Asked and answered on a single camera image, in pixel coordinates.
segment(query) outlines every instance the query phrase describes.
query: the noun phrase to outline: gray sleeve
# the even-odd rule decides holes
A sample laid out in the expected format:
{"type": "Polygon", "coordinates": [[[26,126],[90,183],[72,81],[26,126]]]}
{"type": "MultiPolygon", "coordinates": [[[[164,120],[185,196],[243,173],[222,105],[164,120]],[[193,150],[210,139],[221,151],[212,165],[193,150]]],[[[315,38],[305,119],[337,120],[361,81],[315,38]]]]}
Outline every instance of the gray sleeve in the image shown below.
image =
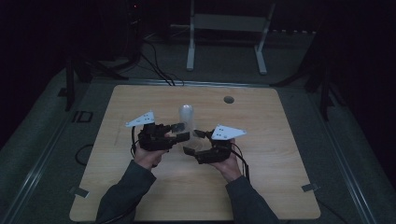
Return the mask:
{"type": "Polygon", "coordinates": [[[134,219],[136,206],[156,180],[149,170],[131,161],[120,182],[108,189],[102,197],[95,223],[101,223],[131,211],[134,219]]]}
{"type": "Polygon", "coordinates": [[[279,219],[264,198],[250,185],[244,176],[226,186],[236,224],[279,223],[279,219]]]}

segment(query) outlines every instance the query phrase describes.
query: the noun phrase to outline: table top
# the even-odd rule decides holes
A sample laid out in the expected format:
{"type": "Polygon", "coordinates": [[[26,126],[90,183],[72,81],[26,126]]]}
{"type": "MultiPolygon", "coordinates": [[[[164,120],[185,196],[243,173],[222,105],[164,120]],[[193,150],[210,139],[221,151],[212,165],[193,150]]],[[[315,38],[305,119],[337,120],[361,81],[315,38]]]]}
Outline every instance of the table top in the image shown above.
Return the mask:
{"type": "MultiPolygon", "coordinates": [[[[221,124],[247,131],[235,143],[249,165],[253,188],[278,218],[320,216],[314,192],[302,190],[310,182],[275,90],[121,85],[113,91],[79,186],[90,194],[76,196],[72,220],[94,220],[102,196],[124,174],[132,159],[131,128],[125,122],[152,110],[157,124],[178,123],[181,105],[193,106],[198,130],[221,124]],[[234,102],[226,104],[225,96],[234,102]]],[[[152,173],[157,181],[138,205],[135,220],[233,219],[226,181],[214,167],[185,155],[180,144],[163,155],[152,173]]]]}

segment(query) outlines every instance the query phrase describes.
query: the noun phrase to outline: hand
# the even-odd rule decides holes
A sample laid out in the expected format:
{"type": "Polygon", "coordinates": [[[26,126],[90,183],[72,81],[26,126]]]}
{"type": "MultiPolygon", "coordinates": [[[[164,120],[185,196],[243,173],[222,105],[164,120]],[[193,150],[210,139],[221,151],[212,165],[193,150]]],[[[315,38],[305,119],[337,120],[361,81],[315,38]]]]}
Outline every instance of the hand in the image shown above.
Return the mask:
{"type": "Polygon", "coordinates": [[[151,171],[152,167],[156,167],[160,163],[163,154],[166,152],[168,150],[147,151],[137,144],[136,152],[134,153],[134,162],[151,171]]]}
{"type": "Polygon", "coordinates": [[[209,165],[212,165],[217,170],[219,170],[225,180],[227,180],[227,183],[234,181],[242,175],[241,171],[239,170],[236,155],[233,153],[231,153],[230,157],[227,160],[210,163],[209,165]]]}

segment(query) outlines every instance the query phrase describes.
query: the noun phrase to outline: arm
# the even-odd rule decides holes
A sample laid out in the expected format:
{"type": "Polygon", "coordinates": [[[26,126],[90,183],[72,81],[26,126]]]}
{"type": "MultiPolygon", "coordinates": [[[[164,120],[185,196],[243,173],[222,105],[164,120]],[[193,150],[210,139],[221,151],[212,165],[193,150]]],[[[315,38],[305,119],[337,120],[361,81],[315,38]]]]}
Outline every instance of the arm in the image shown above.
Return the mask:
{"type": "Polygon", "coordinates": [[[250,185],[239,170],[236,156],[211,164],[228,182],[226,189],[231,199],[233,220],[236,224],[279,223],[279,219],[264,198],[250,185]]]}
{"type": "Polygon", "coordinates": [[[148,152],[136,149],[120,182],[108,189],[103,196],[96,214],[95,223],[102,223],[130,211],[134,219],[135,208],[155,181],[151,168],[158,165],[166,150],[148,152]]]}

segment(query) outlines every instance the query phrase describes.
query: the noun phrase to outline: dark background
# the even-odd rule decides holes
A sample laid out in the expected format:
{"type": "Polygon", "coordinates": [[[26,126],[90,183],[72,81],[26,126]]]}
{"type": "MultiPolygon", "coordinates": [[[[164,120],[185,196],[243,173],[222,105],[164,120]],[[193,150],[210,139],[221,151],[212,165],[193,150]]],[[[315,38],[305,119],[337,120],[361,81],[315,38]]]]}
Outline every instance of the dark background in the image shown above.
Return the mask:
{"type": "MultiPolygon", "coordinates": [[[[241,1],[196,1],[207,12],[239,11],[241,1]]],[[[114,56],[94,0],[0,3],[2,147],[24,119],[50,79],[64,68],[65,43],[98,58],[114,56]]],[[[144,22],[166,35],[170,23],[189,24],[190,1],[145,1],[144,22]]],[[[316,31],[303,65],[326,61],[347,105],[364,131],[393,186],[396,186],[395,34],[396,7],[391,1],[281,0],[271,30],[316,31]]]]}

